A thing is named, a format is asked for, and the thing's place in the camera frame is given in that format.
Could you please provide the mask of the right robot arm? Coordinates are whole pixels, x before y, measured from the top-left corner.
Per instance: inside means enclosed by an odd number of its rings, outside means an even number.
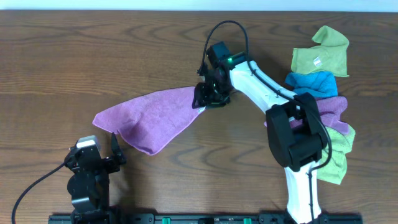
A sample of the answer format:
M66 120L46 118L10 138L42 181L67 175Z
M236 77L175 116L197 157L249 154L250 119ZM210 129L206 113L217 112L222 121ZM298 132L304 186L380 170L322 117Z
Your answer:
M285 170L287 213L295 223L320 223L316 168L328 133L314 97L298 95L267 76L244 52L233 55L224 42L205 48L192 107L217 108L233 90L244 93L266 116L269 149Z

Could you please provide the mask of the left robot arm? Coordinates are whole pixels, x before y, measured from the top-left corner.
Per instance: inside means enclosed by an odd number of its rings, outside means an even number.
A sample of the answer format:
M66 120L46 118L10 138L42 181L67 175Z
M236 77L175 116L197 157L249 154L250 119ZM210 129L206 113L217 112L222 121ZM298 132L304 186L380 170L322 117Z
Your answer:
M73 172L67 190L75 208L72 223L118 223L120 214L109 205L109 175L126 163L116 135L111 135L112 155L102 158L96 136L77 140L66 156L65 166Z

